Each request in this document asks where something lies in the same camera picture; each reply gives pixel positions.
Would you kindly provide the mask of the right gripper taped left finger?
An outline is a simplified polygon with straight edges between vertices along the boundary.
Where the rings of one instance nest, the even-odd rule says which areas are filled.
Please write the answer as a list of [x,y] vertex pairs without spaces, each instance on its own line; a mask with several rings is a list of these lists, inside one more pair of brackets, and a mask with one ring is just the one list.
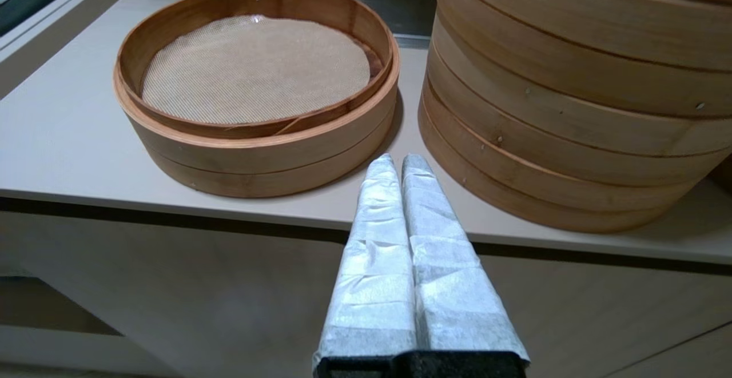
[[412,253],[403,199],[389,154],[368,165],[355,219],[313,355],[391,357],[417,348]]

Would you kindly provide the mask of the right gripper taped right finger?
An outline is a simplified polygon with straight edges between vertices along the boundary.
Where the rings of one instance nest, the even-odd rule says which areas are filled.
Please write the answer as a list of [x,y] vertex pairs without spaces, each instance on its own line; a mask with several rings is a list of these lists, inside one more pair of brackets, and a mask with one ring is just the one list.
[[529,356],[447,196],[418,154],[402,166],[419,344],[432,351]]

